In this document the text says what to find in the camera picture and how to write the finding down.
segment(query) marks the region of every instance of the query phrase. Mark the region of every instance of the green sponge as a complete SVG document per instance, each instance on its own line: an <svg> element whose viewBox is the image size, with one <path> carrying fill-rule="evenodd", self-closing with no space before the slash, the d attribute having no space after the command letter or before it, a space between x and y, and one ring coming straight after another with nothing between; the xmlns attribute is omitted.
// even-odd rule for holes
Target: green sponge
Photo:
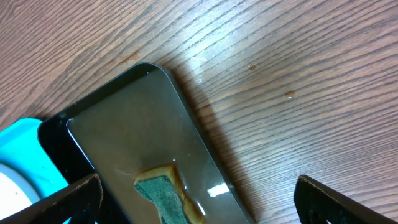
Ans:
<svg viewBox="0 0 398 224"><path fill-rule="evenodd" d="M199 224L204 216L182 188L175 166L158 167L140 174L134 188L155 203L162 224Z"/></svg>

